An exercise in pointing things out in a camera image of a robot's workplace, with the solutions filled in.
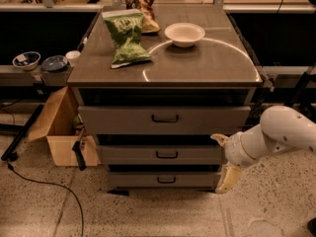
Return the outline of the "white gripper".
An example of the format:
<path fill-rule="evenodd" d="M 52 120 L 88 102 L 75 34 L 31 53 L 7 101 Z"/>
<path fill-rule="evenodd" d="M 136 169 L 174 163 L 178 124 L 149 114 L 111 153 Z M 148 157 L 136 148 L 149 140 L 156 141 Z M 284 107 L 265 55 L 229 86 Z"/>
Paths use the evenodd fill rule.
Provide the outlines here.
<path fill-rule="evenodd" d="M 231 164 L 222 166 L 215 189 L 217 194 L 226 194 L 233 189 L 242 175 L 242 169 L 239 167 L 247 168 L 258 161 L 260 137 L 253 133 L 237 132 L 229 138 L 219 133 L 213 134 L 210 138 L 224 147 L 225 157 Z"/>

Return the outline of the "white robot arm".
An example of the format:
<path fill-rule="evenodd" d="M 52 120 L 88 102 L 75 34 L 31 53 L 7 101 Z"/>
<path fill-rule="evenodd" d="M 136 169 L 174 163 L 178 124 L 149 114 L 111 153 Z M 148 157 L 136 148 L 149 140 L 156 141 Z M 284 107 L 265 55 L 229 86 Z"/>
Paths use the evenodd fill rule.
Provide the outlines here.
<path fill-rule="evenodd" d="M 295 149 L 316 153 L 316 123 L 286 106 L 272 106 L 263 111 L 257 125 L 233 135 L 215 133 L 211 137 L 224 150 L 227 163 L 215 192 L 232 190 L 244 169 L 266 156 L 279 155 Z"/>

